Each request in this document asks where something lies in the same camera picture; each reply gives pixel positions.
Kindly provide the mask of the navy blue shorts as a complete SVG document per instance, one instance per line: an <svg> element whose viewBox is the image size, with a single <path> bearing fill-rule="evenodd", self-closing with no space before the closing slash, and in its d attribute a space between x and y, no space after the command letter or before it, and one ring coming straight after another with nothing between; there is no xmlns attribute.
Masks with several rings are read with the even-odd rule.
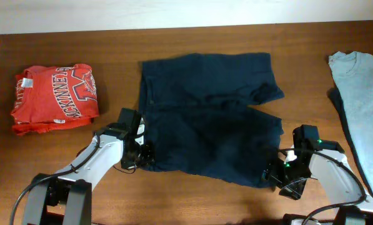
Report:
<svg viewBox="0 0 373 225"><path fill-rule="evenodd" d="M139 111L155 152L146 169L270 187L264 171L277 157L282 121L257 106L283 97L267 52L144 61Z"/></svg>

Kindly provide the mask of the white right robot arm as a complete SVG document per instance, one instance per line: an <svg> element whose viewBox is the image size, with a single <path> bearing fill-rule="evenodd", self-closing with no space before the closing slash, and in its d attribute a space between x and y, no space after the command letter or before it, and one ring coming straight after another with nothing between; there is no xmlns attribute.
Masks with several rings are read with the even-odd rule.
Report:
<svg viewBox="0 0 373 225"><path fill-rule="evenodd" d="M321 139L317 127L310 125L295 128L292 137L292 147L277 150L285 158L267 164L264 180L278 187L281 196L299 200L306 182L315 179L330 203L306 216L286 214L283 224L321 224L315 216L331 209L337 214L324 224L373 224L373 197L352 171L340 144Z"/></svg>

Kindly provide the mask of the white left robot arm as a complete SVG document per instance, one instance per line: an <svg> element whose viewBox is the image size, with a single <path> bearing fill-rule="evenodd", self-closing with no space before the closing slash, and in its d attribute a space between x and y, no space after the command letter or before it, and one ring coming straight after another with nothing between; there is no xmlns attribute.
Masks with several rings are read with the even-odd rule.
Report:
<svg viewBox="0 0 373 225"><path fill-rule="evenodd" d="M116 164L133 173L154 156L144 140L146 120L123 108L118 120L95 131L91 143L64 168L38 174L22 191L23 224L91 224L92 192Z"/></svg>

